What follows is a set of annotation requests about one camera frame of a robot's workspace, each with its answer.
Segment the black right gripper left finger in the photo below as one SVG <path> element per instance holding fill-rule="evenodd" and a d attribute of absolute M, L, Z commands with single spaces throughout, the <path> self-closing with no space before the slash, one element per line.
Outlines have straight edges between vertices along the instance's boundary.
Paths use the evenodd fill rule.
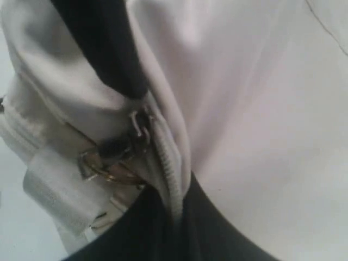
<path fill-rule="evenodd" d="M 99 79 L 131 100 L 143 99 L 148 80 L 125 1 L 57 0 L 53 5 Z"/>

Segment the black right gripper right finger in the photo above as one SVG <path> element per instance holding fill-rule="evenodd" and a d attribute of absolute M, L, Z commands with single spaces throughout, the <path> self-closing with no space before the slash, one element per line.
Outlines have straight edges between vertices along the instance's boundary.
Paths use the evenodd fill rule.
<path fill-rule="evenodd" d="M 193 177 L 174 221 L 152 187 L 96 240 L 67 260 L 236 260 L 232 228 Z"/>

